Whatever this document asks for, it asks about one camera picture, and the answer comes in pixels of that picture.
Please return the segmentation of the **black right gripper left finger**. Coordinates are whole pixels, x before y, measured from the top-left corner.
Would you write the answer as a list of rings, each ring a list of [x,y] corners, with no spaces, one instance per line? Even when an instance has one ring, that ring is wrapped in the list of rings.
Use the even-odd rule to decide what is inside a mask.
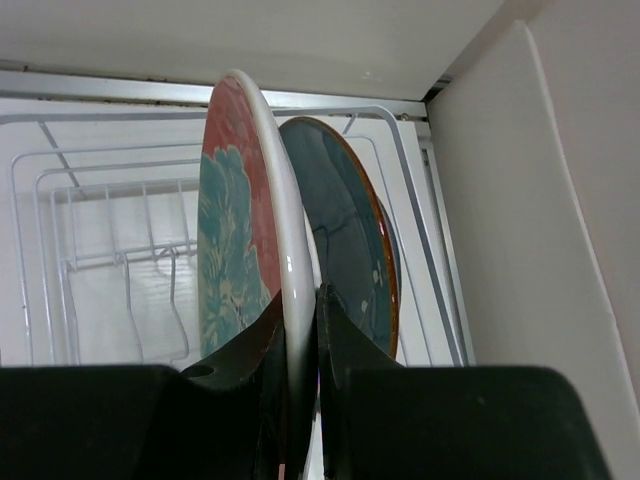
[[[207,393],[191,411],[196,479],[277,479],[286,457],[288,380],[282,294],[251,325],[181,375]]]

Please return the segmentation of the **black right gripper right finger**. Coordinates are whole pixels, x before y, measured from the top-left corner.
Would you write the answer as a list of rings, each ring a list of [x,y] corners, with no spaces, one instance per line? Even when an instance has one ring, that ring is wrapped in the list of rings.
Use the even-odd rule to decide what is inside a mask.
[[[356,327],[330,284],[320,288],[316,326],[325,474],[413,478],[408,370]]]

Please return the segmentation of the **teal round plate brown rim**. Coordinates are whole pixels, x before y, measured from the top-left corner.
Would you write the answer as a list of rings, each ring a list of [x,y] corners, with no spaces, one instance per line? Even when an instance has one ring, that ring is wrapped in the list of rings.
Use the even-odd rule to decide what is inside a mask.
[[[314,238],[322,281],[349,318],[394,358],[401,291],[378,195],[362,162],[327,123],[295,117],[279,127]]]

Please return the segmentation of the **red teal floral plate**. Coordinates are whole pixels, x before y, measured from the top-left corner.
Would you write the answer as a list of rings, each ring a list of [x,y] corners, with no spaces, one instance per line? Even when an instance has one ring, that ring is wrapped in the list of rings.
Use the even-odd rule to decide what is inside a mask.
[[[286,457],[277,479],[301,479],[316,397],[315,285],[307,220],[272,111],[255,82],[239,70],[221,78],[208,106],[197,268],[202,359],[282,294],[288,413]]]

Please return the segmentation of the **blue leaf-shaped dish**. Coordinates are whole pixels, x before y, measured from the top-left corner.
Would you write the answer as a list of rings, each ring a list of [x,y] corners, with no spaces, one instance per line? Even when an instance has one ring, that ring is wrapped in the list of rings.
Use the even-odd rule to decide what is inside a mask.
[[[395,229],[394,229],[392,221],[391,221],[391,219],[390,219],[390,217],[389,217],[389,215],[387,213],[387,210],[384,207],[384,205],[382,204],[380,199],[378,199],[378,203],[379,203],[380,208],[382,210],[382,213],[383,213],[383,216],[384,216],[384,221],[385,221],[385,224],[387,226],[389,241],[390,241],[392,254],[393,254],[393,259],[394,259],[395,278],[396,278],[396,281],[398,283],[398,289],[401,291],[401,288],[402,288],[402,286],[401,286],[402,285],[402,269],[401,269],[400,251],[399,251],[399,246],[398,246],[398,242],[397,242]]]

